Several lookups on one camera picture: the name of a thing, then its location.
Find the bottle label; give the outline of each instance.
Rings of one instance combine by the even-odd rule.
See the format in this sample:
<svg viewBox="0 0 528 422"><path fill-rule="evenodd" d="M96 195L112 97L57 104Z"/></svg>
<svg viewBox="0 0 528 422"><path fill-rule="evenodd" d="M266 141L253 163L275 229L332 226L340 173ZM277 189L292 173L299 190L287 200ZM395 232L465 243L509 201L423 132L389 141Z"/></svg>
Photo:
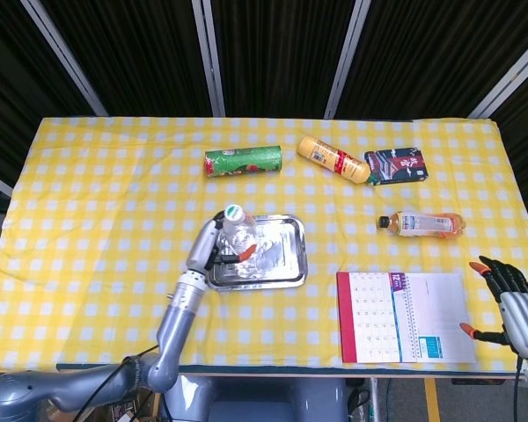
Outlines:
<svg viewBox="0 0 528 422"><path fill-rule="evenodd" d="M401 213L400 226L402 236L429 236L435 231L453 231L451 218L413 213Z"/></svg>

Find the table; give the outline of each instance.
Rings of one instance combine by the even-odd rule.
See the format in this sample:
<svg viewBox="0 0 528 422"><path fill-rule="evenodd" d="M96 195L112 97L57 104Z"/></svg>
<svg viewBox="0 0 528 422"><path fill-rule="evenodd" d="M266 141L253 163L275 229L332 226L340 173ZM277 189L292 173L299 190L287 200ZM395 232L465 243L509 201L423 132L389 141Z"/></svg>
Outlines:
<svg viewBox="0 0 528 422"><path fill-rule="evenodd" d="M296 153L313 135L362 156L416 146L429 178L358 186ZM282 146L283 168L206 178L203 152ZM299 288L208 291L181 364L186 371L509 375L508 348L477 343L474 365L341 363L336 271L461 273L473 326L500 317L467 263L479 254L528 277L528 214L490 120L44 119L0 241L0 370L120 361L156 344L166 293L198 230L237 202L305 226L309 276ZM404 238L380 215L458 212L457 240Z"/></svg>

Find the spiral binding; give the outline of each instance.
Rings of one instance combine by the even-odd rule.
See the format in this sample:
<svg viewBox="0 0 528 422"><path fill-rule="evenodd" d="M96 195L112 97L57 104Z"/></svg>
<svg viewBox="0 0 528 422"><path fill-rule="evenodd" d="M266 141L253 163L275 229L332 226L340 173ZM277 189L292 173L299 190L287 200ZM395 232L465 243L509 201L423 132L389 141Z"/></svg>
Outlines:
<svg viewBox="0 0 528 422"><path fill-rule="evenodd" d="M414 357L416 359L421 358L421 346L419 345L419 331L416 328L416 317L414 315L414 304L413 304L413 292L409 288L408 278L405 278L405 302L407 306L407 324L408 324L408 336L410 341L413 343L411 346L414 350Z"/></svg>

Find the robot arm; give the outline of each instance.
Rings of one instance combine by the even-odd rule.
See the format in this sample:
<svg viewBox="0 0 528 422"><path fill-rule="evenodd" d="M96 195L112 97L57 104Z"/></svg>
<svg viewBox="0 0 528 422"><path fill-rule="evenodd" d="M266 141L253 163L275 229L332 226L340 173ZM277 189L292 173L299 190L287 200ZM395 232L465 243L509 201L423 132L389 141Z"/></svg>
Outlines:
<svg viewBox="0 0 528 422"><path fill-rule="evenodd" d="M514 266L486 257L480 260L485 265L472 262L470 267L487 282L499 306L504 332L481 332L468 324L460 326L474 339L510 346L528 363L528 282ZM528 367L524 377L528 382Z"/></svg>
<svg viewBox="0 0 528 422"><path fill-rule="evenodd" d="M163 393L176 382L180 354L207 288L206 272L215 263L238 263L248 258L219 254L216 240L222 227L223 212L208 221L195 239L187 258L187 271L178 279L158 328L159 353L126 358L90 406L117 402L139 387ZM26 371L2 375L0 421L34 422L38 404L45 399L61 411L78 411L118 366L106 365L70 374Z"/></svg>

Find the bottle cap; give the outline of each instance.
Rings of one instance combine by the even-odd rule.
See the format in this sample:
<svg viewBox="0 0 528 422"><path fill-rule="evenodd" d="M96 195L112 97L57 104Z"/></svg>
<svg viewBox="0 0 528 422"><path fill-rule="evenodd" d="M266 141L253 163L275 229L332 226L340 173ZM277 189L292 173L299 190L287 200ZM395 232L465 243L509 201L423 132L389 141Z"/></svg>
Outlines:
<svg viewBox="0 0 528 422"><path fill-rule="evenodd" d="M225 220L238 224L245 220L245 211L240 205L230 204L225 209Z"/></svg>
<svg viewBox="0 0 528 422"><path fill-rule="evenodd" d="M382 215L379 217L379 227L385 229L389 227L389 217L387 215Z"/></svg>

